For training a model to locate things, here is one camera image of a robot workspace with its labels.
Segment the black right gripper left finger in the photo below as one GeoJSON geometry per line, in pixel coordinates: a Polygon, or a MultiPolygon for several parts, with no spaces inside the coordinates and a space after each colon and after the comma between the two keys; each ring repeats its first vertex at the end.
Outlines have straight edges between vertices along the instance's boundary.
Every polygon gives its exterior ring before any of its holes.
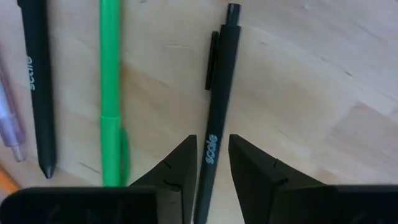
{"type": "Polygon", "coordinates": [[[127,187],[31,187],[1,203],[1,223],[190,223],[197,137],[127,187]]]}

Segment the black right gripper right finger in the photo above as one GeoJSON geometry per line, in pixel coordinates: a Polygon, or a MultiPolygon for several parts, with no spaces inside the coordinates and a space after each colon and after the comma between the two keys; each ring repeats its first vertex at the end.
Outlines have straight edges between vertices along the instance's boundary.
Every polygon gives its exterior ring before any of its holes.
{"type": "Polygon", "coordinates": [[[396,184],[324,184],[237,134],[228,153],[245,223],[397,223],[396,184]]]}

